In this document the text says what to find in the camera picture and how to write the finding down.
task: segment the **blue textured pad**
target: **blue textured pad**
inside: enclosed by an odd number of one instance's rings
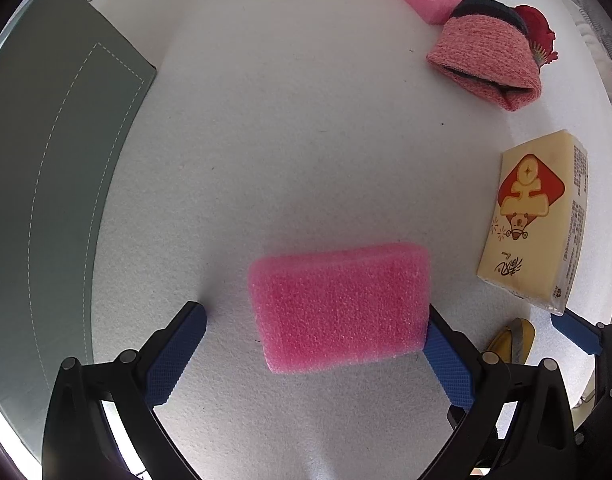
[[[470,372],[433,322],[428,324],[424,355],[451,404],[470,410],[475,401]]]
[[[206,332],[206,311],[197,305],[146,372],[146,405],[164,404]]]
[[[599,336],[591,328],[585,326],[583,322],[576,319],[568,309],[564,311],[563,316],[550,314],[550,322],[588,355],[602,353]]]

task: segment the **light blue plastic object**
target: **light blue plastic object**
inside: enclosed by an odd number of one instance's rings
[[[550,314],[550,322],[588,355],[599,355],[602,353],[599,329],[591,325],[583,317],[566,309],[563,316]]]
[[[205,332],[206,311],[197,303],[146,372],[147,406],[152,408],[168,400]]]
[[[433,322],[428,324],[424,355],[451,404],[470,410],[475,401],[470,372]]]

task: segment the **white tablecloth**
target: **white tablecloth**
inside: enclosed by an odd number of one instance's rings
[[[571,403],[593,367],[548,315],[476,277],[500,153],[567,128],[589,155],[586,234],[569,306],[612,312],[612,111],[559,0],[560,59],[508,113],[434,72],[440,33],[403,0],[96,0],[160,69],[122,150],[94,269],[96,361],[139,348],[186,300],[209,327],[161,421],[207,479],[411,479],[450,433],[412,354],[326,373],[264,363],[246,270],[265,254],[408,240],[432,301],[482,348],[529,316],[530,357],[560,363]]]

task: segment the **metal pin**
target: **metal pin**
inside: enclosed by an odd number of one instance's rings
[[[497,363],[499,363],[499,356],[494,352],[484,352],[481,355],[481,358],[486,364],[489,365],[496,365]]]
[[[544,368],[550,370],[551,372],[554,372],[555,370],[557,370],[557,361],[555,361],[555,359],[551,359],[550,357],[545,358]]]
[[[124,350],[121,354],[119,354],[119,360],[125,364],[132,363],[135,361],[137,357],[137,352],[135,350]]]
[[[64,361],[62,361],[62,368],[64,370],[70,370],[71,368],[73,368],[75,365],[75,358],[74,357],[67,357],[64,359]]]

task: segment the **knit fabric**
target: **knit fabric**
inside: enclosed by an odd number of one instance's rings
[[[528,40],[497,18],[451,18],[426,59],[458,85],[504,110],[519,110],[542,94]]]

